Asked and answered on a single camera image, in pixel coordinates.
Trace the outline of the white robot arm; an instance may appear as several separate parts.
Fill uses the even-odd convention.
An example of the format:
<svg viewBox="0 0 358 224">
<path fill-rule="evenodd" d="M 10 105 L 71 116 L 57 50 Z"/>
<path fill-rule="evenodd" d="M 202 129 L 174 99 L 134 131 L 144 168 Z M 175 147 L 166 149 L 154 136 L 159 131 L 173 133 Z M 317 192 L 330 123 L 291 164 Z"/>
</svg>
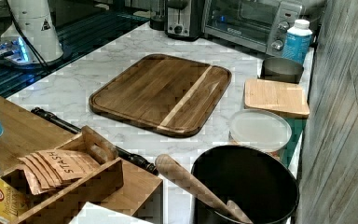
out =
<svg viewBox="0 0 358 224">
<path fill-rule="evenodd" d="M 48 0 L 5 0 L 12 24 L 1 40 L 13 45 L 7 59 L 17 65 L 53 63 L 63 55 Z"/>
</svg>

